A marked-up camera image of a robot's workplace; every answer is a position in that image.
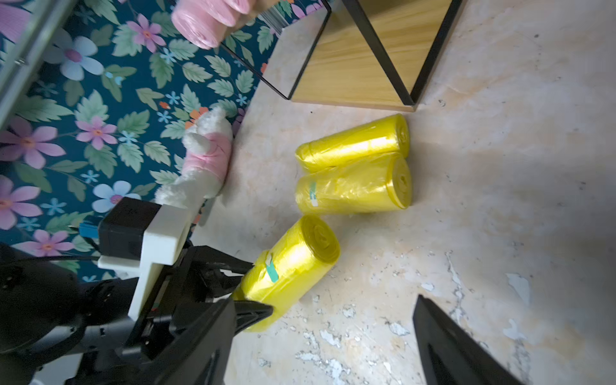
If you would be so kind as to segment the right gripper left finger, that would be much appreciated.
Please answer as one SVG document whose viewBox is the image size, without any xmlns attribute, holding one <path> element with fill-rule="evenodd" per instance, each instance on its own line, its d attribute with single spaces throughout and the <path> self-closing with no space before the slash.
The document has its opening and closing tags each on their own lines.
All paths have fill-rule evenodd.
<svg viewBox="0 0 616 385">
<path fill-rule="evenodd" d="M 182 305 L 171 326 L 179 333 L 131 384 L 223 384 L 235 334 L 231 298 Z"/>
</svg>

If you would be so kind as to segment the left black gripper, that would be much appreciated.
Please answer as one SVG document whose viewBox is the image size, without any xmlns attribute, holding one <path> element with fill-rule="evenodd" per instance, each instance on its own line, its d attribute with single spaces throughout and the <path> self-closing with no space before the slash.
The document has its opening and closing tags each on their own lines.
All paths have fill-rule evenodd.
<svg viewBox="0 0 616 385">
<path fill-rule="evenodd" d="M 146 300 L 133 331 L 120 348 L 124 361 L 153 361 L 179 335 L 171 326 L 182 305 L 207 303 L 231 292 L 253 263 L 232 257 L 207 245 L 182 250 L 173 266 L 165 266 Z M 239 334 L 274 313 L 271 305 L 234 300 L 235 333 Z"/>
</svg>

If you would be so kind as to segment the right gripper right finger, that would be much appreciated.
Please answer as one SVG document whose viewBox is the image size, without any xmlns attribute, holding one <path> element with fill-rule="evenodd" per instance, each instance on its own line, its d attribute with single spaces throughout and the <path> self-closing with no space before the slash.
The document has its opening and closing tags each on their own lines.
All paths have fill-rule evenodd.
<svg viewBox="0 0 616 385">
<path fill-rule="evenodd" d="M 429 298 L 417 298 L 413 325 L 427 384 L 521 385 Z"/>
</svg>

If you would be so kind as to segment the yellow roll diagonal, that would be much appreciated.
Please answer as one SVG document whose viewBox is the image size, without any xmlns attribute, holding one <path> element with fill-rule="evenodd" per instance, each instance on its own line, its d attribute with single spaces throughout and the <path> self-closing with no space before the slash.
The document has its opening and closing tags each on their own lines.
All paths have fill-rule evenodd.
<svg viewBox="0 0 616 385">
<path fill-rule="evenodd" d="M 272 306 L 273 314 L 249 327 L 263 332 L 311 290 L 337 263 L 341 249 L 333 230 L 321 218 L 300 218 L 242 278 L 232 298 Z"/>
</svg>

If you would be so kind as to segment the pink roll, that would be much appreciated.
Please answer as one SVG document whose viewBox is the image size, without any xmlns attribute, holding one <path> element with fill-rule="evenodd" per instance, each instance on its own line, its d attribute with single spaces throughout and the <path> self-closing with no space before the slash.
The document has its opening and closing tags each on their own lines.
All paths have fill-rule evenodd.
<svg viewBox="0 0 616 385">
<path fill-rule="evenodd" d="M 240 14 L 249 14 L 253 7 L 251 0 L 226 0 L 225 3 Z"/>
<path fill-rule="evenodd" d="M 171 14 L 173 26 L 195 46 L 208 50 L 219 47 L 240 13 L 227 1 L 181 0 Z"/>
</svg>

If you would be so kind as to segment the wooden three-tier shelf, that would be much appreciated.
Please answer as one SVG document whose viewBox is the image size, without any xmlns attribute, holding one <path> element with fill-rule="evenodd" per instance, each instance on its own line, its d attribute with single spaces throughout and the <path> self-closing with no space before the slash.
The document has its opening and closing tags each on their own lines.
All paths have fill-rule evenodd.
<svg viewBox="0 0 616 385">
<path fill-rule="evenodd" d="M 265 76 L 240 62 L 296 103 L 414 112 L 464 7 L 463 1 L 325 1 L 281 35 L 295 41 L 298 69 Z"/>
</svg>

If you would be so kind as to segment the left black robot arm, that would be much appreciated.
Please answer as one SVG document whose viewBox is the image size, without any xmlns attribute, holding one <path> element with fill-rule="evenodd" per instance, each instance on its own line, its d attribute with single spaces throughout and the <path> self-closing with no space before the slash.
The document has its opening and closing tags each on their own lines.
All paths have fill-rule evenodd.
<svg viewBox="0 0 616 385">
<path fill-rule="evenodd" d="M 82 283 L 56 257 L 1 247 L 1 381 L 28 384 L 81 355 L 71 384 L 221 384 L 234 337 L 273 308 L 235 300 L 250 263 L 208 246 L 182 251 L 135 319 L 136 279 Z"/>
</svg>

